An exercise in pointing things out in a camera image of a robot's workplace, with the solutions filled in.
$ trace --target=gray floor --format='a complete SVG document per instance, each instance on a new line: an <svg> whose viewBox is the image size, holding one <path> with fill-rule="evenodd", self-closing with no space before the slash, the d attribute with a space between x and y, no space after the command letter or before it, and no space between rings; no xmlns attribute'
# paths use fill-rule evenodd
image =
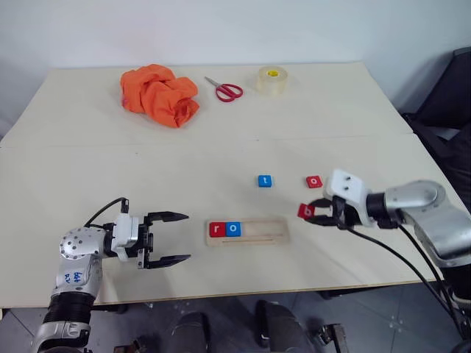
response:
<svg viewBox="0 0 471 353"><path fill-rule="evenodd" d="M165 351L171 328L186 313L207 314L215 353L266 352L254 341L253 313L259 299L279 302L306 328L344 325L350 353L449 352L459 342L452 321L421 284L378 288L324 300L316 292L232 296L133 304L125 314L94 311L88 348L112 353L140 335ZM28 352L46 309L12 309L0 321L0 351ZM327 346L320 352L335 352Z"/></svg>

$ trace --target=clear tape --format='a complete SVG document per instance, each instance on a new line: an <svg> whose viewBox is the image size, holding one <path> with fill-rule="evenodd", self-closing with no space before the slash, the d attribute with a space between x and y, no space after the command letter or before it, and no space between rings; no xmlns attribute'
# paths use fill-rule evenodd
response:
<svg viewBox="0 0 471 353"><path fill-rule="evenodd" d="M258 70L257 91L277 96L285 90L288 72L280 66L264 66Z"/></svg>

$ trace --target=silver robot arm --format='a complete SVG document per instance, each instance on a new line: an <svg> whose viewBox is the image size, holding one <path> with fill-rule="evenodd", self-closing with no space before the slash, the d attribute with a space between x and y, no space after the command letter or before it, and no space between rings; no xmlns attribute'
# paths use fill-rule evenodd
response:
<svg viewBox="0 0 471 353"><path fill-rule="evenodd" d="M113 223L103 226L91 224L99 211L85 226L71 230L60 241L59 271L48 313L34 337L31 353L47 352L57 347L69 347L64 352L72 352L70 347L87 345L91 310L102 282L103 259L118 257L120 261L128 261L136 257L138 268L161 268L190 257L177 255L162 257L158 261L149 259L153 251L153 234L149 228L153 221L179 221L188 216L173 212L149 213L139 224L138 217L127 213L127 199L120 198L109 205L119 201L121 213Z"/></svg>
<svg viewBox="0 0 471 353"><path fill-rule="evenodd" d="M332 217L314 216L306 221L322 226L395 228L410 224L444 278L459 307L471 308L471 218L454 207L438 183L419 180L372 193L358 177L336 169L324 189L323 200L313 206L332 206Z"/></svg>

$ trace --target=black cable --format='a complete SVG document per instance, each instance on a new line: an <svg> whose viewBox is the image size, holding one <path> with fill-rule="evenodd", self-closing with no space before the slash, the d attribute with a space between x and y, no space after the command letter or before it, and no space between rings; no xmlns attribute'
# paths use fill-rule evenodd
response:
<svg viewBox="0 0 471 353"><path fill-rule="evenodd" d="M447 305L445 304L445 302L443 302L442 298L440 298L440 296L436 293L436 291L432 288L432 286L430 285L430 283L427 282L427 280L424 278L424 276L419 272L419 270L417 270L415 268L414 265L412 265L404 256L402 256L401 254L399 254L398 252L396 252L393 248L390 248L389 246L387 246L385 243L381 243L379 240L376 240L374 238L371 238L369 237L368 235L365 235L365 234L362 234L360 232L357 232L356 230L352 229L352 228L349 228L349 227L346 227L344 224L341 224L339 223L340 226L344 227L348 232L354 234L354 235L357 235L358 237L360 238L363 238L365 240L369 240L371 241L372 243L375 243L376 245L379 245L381 246L382 248L388 250L389 252L391 252L394 256L396 257L399 257L419 278L420 280L424 283L425 287L427 287L427 289L432 293L432 295L435 297L435 299L440 303L441 306L443 306L443 308L445 309L445 311L448 313L448 315L451 315L450 314L450 311L448 310L448 307Z"/></svg>
<svg viewBox="0 0 471 353"><path fill-rule="evenodd" d="M121 211L122 211L122 212L123 212L123 211L126 211L125 213L127 213L127 210L129 209L128 200L127 200L125 197L120 197L119 199L113 200L113 201L111 201L109 204L106 204L100 211L98 211L97 213L95 213L95 214L88 220L88 222L85 223L84 227L90 227L91 222L93 222L96 217L98 217L99 215L101 215L105 210L107 210L108 208L110 208L110 207L113 206L114 204L117 204L118 202L121 202Z"/></svg>
<svg viewBox="0 0 471 353"><path fill-rule="evenodd" d="M448 290L447 288L445 287L445 284L443 283L442 279L440 278L438 272L436 271L435 267L433 266L432 262L430 261L430 259L428 258L427 254L424 253L424 251L422 250L422 248L420 247L420 245L418 244L418 242L415 240L415 238L412 236L412 234L406 229L404 228L402 225L398 224L398 227L400 230L403 231L403 233L407 236L407 238L412 242L412 244L414 244L415 246L415 249L417 249L417 251L422 255L422 257L424 258L425 262L427 263L428 267L430 268L430 270L432 271L433 273L433 276L435 277L436 279L436 282L438 283L439 285L439 288L440 288L440 291L443 293L443 296L445 297L445 301L447 302L448 304L448 307L450 309L450 316L451 318L453 319L453 322L455 323L455 326L456 326L456 329L458 330L458 332L460 333L460 336L465 339L464 337L464 333L462 332L461 330L461 327L459 325L459 322L458 322L458 317L456 316L456 312L455 312L455 308L453 307L453 303L451 302L451 298L450 298L450 294L448 293Z"/></svg>

